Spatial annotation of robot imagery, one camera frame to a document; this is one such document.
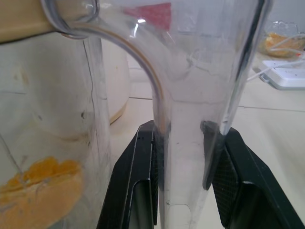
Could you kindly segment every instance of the clear plastic container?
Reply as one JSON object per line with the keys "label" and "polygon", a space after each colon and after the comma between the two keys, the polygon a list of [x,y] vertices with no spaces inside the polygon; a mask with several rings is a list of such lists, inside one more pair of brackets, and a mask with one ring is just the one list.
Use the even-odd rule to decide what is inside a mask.
{"label": "clear plastic container", "polygon": [[0,45],[1,229],[96,226],[112,169],[101,52],[56,32]]}
{"label": "clear plastic container", "polygon": [[300,56],[304,48],[305,33],[300,33],[295,23],[283,21],[269,21],[258,46],[262,54],[278,58]]}

